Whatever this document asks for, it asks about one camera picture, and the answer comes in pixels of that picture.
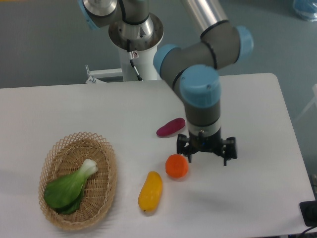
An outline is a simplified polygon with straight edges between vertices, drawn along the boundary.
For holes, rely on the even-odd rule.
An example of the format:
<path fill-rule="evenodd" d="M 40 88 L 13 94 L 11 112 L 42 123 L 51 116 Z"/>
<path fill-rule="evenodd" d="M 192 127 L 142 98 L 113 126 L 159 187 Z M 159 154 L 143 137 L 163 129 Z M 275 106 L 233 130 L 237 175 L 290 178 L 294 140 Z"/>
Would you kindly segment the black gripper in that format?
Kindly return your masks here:
<path fill-rule="evenodd" d="M 221 138 L 221 129 L 210 136 L 194 135 L 189 132 L 187 137 L 184 134 L 178 134 L 176 141 L 176 152 L 179 155 L 187 157 L 188 162 L 192 162 L 192 155 L 197 152 L 209 152 L 223 158 L 223 165 L 227 166 L 227 161 L 237 159 L 236 138 Z"/>

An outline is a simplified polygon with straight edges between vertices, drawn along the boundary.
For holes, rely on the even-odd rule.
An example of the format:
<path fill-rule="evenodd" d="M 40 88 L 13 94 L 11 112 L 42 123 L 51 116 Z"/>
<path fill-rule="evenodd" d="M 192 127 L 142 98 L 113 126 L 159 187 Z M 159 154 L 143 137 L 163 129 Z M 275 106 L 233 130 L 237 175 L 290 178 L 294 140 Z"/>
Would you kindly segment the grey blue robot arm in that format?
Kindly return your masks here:
<path fill-rule="evenodd" d="M 147 0 L 81 0 L 91 29 L 108 27 L 117 47 L 119 69 L 88 71 L 91 79 L 116 77 L 124 81 L 164 80 L 183 102 L 188 135 L 177 137 L 178 154 L 214 153 L 225 162 L 237 158 L 236 139 L 221 138 L 218 69 L 248 57 L 253 37 L 244 26 L 233 27 L 217 0 L 182 2 L 199 32 L 200 41 L 187 48 L 160 46 L 164 28 L 150 12 Z"/>

